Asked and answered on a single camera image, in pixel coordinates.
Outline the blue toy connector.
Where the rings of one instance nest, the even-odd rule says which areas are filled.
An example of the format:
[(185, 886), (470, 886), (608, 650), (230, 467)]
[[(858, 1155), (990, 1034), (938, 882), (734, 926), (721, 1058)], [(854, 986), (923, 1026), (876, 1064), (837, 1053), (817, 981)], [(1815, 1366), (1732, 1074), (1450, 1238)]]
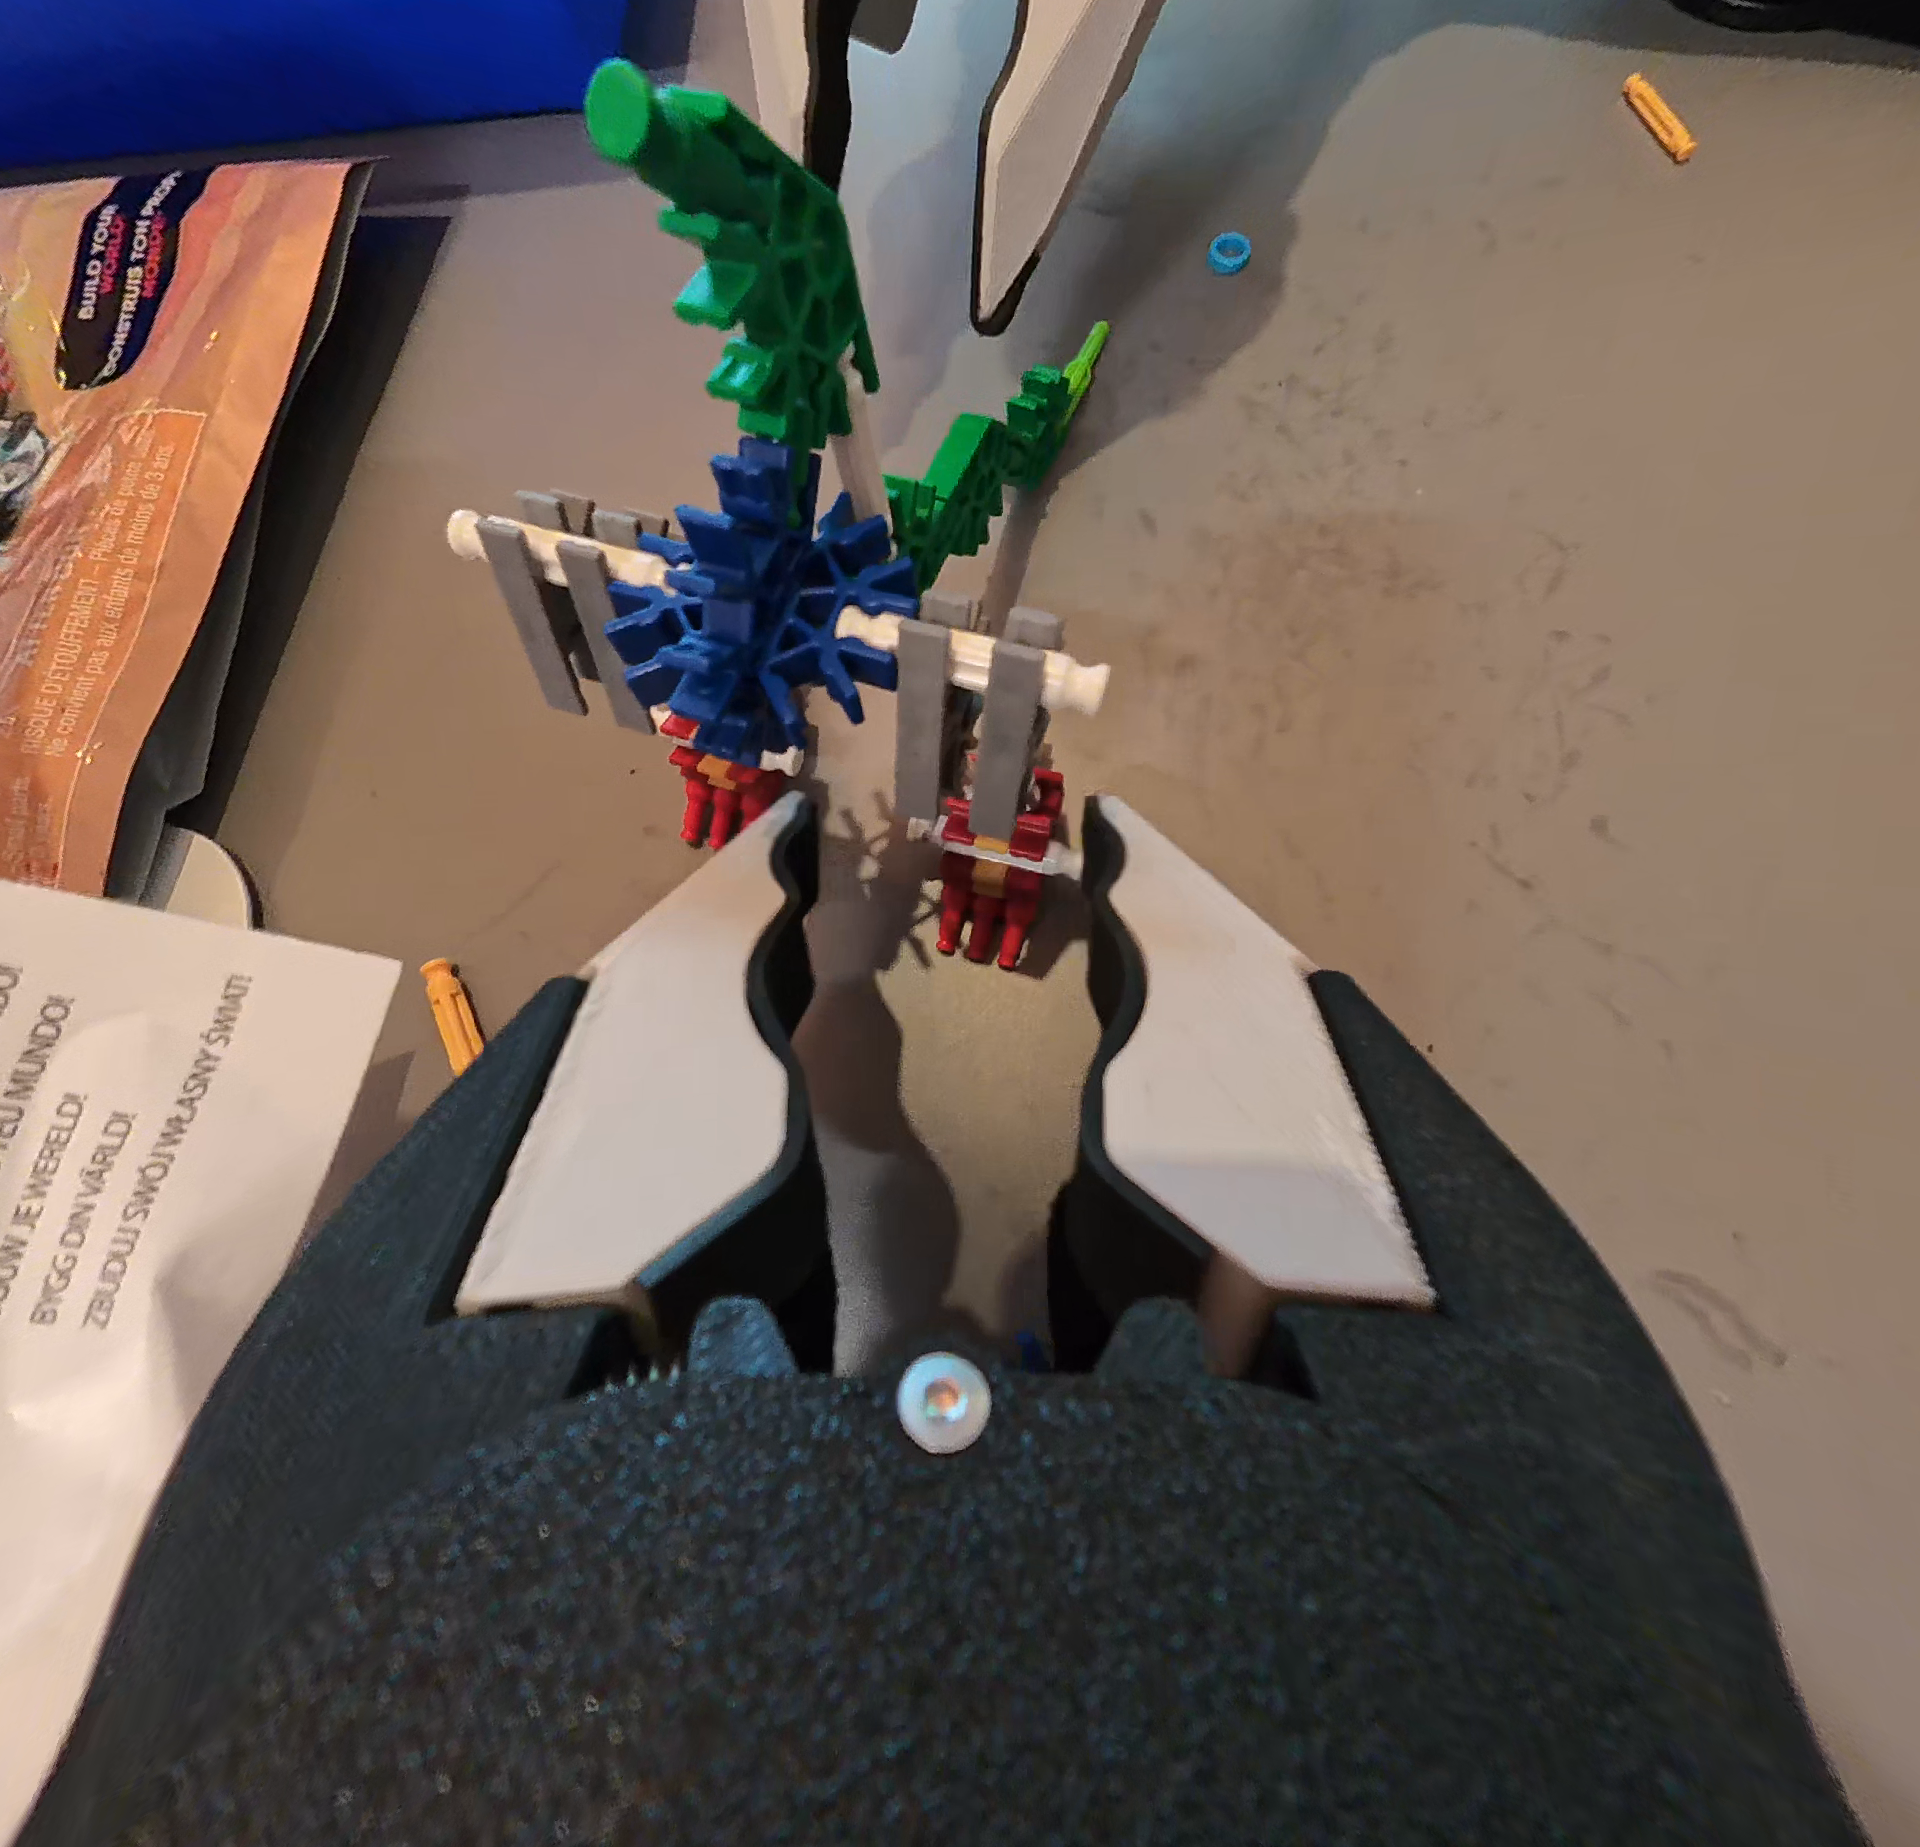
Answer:
[(841, 496), (817, 520), (824, 461), (745, 435), (712, 458), (717, 510), (676, 510), (682, 540), (658, 552), (658, 586), (612, 583), (602, 634), (625, 686), (692, 724), (695, 753), (734, 766), (805, 747), (805, 693), (824, 689), (851, 722), (859, 689), (895, 690), (895, 652), (839, 634), (841, 618), (915, 618), (918, 568), (887, 520)]

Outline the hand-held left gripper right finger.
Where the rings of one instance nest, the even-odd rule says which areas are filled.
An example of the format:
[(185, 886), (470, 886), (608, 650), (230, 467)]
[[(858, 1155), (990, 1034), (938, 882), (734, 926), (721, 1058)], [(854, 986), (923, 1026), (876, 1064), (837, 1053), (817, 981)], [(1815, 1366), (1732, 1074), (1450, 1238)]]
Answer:
[(1087, 804), (1080, 884), (1099, 1036), (1078, 1266), (1099, 1312), (1185, 1304), (1223, 1381), (1281, 1308), (1433, 1317), (1315, 962), (1116, 796)]

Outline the short green toy rod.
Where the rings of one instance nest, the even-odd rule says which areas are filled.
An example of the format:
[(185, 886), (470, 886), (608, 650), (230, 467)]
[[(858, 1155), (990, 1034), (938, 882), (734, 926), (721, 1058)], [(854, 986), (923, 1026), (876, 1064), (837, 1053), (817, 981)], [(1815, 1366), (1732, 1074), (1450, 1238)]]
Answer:
[(648, 180), (678, 150), (665, 90), (625, 59), (602, 60), (585, 90), (585, 128), (598, 154)]

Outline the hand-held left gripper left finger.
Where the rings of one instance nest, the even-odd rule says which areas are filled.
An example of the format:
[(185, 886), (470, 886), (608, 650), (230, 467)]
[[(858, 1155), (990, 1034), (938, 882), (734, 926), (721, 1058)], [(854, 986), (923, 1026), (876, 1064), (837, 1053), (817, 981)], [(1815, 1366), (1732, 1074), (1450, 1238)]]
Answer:
[(585, 969), (585, 994), (455, 1294), (508, 1308), (638, 1308), (692, 1238), (775, 1177), (793, 1080), (750, 1009), (813, 837), (785, 796)]

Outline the blue plastic bin with tag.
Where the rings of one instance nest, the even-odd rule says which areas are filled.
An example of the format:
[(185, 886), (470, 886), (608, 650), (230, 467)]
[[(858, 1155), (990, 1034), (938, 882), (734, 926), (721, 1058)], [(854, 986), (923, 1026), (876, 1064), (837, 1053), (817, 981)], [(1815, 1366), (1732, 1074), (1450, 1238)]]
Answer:
[(576, 112), (683, 65), (695, 0), (3, 0), (3, 166)]

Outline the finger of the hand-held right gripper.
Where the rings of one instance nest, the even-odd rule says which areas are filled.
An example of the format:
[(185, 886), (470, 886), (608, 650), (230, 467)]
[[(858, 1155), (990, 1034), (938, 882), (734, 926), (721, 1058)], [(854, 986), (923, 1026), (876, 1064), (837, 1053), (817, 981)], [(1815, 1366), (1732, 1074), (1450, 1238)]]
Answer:
[(861, 0), (745, 0), (757, 124), (825, 187), (854, 127), (848, 50)]
[(1168, 0), (1018, 0), (979, 119), (971, 319), (1003, 334)]

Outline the long yellow toy rod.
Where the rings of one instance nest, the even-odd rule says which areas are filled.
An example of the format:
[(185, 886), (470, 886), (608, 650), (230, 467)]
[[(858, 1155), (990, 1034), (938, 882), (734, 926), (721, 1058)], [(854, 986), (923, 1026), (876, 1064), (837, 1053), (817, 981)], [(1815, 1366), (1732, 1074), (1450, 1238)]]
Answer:
[(421, 967), (421, 979), (450, 1074), (460, 1078), (484, 1053), (487, 1036), (455, 962), (432, 959)]

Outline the toy instruction booklet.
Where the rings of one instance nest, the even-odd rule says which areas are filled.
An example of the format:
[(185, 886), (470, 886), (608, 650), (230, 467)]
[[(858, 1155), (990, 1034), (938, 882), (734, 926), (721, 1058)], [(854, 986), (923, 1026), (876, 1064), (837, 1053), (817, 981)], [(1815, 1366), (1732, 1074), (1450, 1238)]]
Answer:
[(3, 1821), (346, 1139), (391, 959), (3, 887)]

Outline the clear plastic bag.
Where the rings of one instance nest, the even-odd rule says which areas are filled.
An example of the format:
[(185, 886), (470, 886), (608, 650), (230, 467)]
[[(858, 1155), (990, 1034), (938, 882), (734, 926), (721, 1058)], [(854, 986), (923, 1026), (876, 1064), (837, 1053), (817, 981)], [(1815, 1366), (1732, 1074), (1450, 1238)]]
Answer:
[(3, 193), (3, 874), (138, 901), (195, 800), (372, 166)]

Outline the green toy connector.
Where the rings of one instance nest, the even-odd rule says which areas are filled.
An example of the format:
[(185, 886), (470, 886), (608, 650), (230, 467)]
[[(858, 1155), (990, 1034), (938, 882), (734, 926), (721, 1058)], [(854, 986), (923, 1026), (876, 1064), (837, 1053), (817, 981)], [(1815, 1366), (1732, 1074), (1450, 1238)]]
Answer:
[(1005, 508), (1015, 443), (1005, 421), (958, 416), (927, 477), (885, 473), (896, 560), (915, 568), (915, 589), (936, 586), (950, 560), (977, 555)]
[(841, 199), (725, 97), (644, 86), (634, 171), (660, 231), (701, 258), (676, 315), (726, 336), (708, 394), (745, 435), (824, 451), (851, 432), (846, 372), (876, 381)]

